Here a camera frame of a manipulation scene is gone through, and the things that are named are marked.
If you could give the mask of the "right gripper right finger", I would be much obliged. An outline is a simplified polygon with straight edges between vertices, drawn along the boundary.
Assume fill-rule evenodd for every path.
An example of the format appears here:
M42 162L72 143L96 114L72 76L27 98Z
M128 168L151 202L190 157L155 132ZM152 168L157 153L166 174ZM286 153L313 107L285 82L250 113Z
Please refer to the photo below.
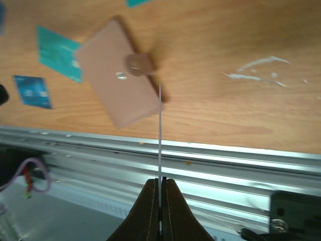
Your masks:
M190 210L174 179L162 179L162 240L213 240Z

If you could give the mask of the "teal blue card stack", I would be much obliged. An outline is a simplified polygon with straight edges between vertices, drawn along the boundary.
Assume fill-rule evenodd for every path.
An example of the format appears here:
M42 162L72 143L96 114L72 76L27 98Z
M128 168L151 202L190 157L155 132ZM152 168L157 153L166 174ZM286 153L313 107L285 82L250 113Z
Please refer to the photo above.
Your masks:
M159 112L158 112L158 201L159 206L161 206L162 201L162 87L159 85L158 90L159 96Z

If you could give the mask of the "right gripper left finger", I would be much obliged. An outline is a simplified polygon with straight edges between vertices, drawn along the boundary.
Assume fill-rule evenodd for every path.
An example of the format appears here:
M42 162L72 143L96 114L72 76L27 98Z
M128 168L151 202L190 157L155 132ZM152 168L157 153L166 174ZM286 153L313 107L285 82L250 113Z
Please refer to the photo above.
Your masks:
M129 214L107 241L159 240L158 180L148 179Z

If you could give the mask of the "dark blue card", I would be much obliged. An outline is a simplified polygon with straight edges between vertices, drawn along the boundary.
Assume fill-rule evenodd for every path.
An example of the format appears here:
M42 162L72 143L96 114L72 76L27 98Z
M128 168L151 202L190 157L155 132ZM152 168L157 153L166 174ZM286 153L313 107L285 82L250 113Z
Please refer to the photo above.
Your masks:
M4 25L5 25L5 15L6 15L6 7L0 2L0 35L4 34Z

